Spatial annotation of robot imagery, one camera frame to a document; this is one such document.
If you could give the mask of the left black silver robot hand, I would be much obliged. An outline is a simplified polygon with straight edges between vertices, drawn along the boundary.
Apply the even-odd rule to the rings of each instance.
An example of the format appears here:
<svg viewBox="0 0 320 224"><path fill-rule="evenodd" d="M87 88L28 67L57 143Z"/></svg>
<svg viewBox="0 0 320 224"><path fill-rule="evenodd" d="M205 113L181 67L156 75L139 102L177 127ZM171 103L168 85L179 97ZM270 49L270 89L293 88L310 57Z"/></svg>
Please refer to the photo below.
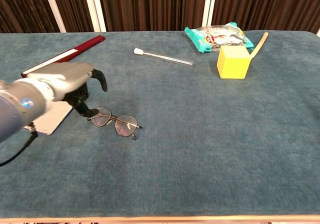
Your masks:
<svg viewBox="0 0 320 224"><path fill-rule="evenodd" d="M99 113L96 108L90 109L82 98L82 86L89 79L97 79L104 92L107 81L102 71L87 62L56 62L29 72L28 78L47 83L54 92L55 101L67 102L81 116L91 118Z"/></svg>

